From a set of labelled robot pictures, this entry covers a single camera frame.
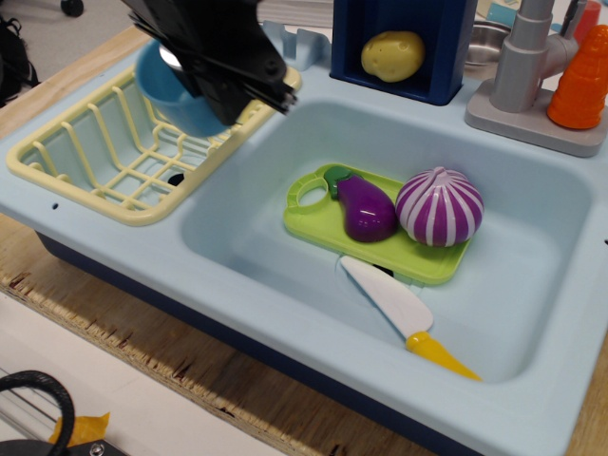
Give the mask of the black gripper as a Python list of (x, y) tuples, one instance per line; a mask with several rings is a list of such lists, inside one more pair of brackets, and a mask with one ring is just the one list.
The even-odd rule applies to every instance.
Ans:
[(257, 20), (257, 1), (127, 1), (135, 26), (179, 64), (167, 63), (187, 92), (204, 95), (219, 121), (237, 122), (252, 100), (285, 114), (295, 90), (287, 65)]

